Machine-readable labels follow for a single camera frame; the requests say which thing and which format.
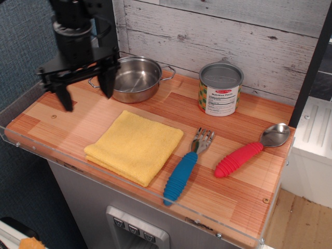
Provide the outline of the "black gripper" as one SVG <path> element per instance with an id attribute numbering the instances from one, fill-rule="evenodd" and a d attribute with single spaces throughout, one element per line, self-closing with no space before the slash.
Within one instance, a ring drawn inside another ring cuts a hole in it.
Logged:
<path id="1" fill-rule="evenodd" d="M 73 104 L 67 86 L 90 77 L 98 78 L 101 90 L 110 99 L 120 68 L 113 49 L 92 46 L 91 23 L 84 23 L 78 28 L 53 23 L 52 27 L 58 53 L 36 69 L 46 87 L 54 88 L 58 99 L 69 112 L 73 111 Z"/>

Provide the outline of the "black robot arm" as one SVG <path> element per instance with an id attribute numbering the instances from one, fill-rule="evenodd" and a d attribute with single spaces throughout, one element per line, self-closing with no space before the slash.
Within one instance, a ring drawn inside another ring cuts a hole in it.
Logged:
<path id="1" fill-rule="evenodd" d="M 45 90 L 56 94 L 71 112 L 67 86 L 97 77 L 110 98 L 120 68 L 112 1 L 50 1 L 50 5 L 58 53 L 36 70 Z"/>

